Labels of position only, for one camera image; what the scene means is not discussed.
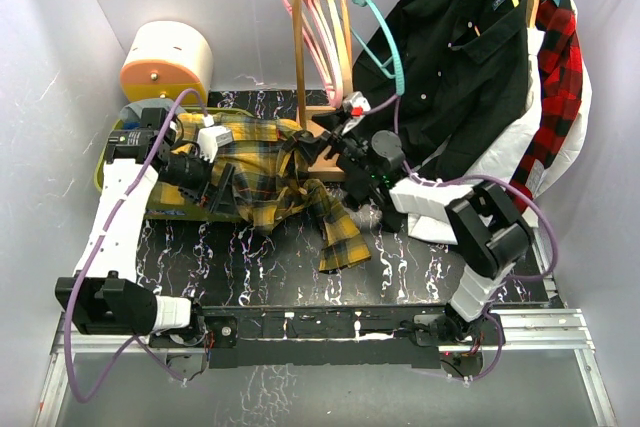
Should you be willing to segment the yellow plaid shirt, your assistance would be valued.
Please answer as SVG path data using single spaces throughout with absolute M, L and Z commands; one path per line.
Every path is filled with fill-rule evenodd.
M 302 130 L 299 124 L 222 111 L 213 120 L 231 130 L 233 142 L 219 149 L 211 184 L 218 185 L 226 165 L 234 167 L 232 191 L 239 218 L 267 236 L 284 219 L 309 211 L 325 239 L 319 255 L 322 272 L 371 258 L 364 237 L 342 203 L 320 180 L 308 175 L 302 155 L 286 145 Z

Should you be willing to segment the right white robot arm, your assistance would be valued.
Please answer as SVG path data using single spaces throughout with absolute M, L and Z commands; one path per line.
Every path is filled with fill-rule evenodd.
M 481 332 L 480 317 L 491 298 L 534 241 L 503 186 L 493 179 L 451 186 L 420 183 L 403 170 L 405 155 L 396 133 L 381 130 L 361 139 L 355 134 L 356 117 L 342 111 L 315 119 L 324 127 L 320 135 L 302 130 L 286 146 L 308 164 L 320 156 L 336 158 L 348 202 L 355 207 L 375 203 L 391 231 L 406 215 L 448 228 L 465 267 L 447 305 L 445 328 L 453 341 L 471 342 Z

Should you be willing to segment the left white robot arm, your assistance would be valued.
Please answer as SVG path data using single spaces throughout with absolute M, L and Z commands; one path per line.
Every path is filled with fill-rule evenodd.
M 102 190 L 85 250 L 70 277 L 58 278 L 55 297 L 85 335 L 171 331 L 186 346 L 200 343 L 207 323 L 191 300 L 157 295 L 137 283 L 136 253 L 152 191 L 174 186 L 181 199 L 207 214 L 234 208 L 233 167 L 211 183 L 214 161 L 237 135 L 212 115 L 198 115 L 188 133 L 182 108 L 167 99 L 133 102 L 109 135 Z

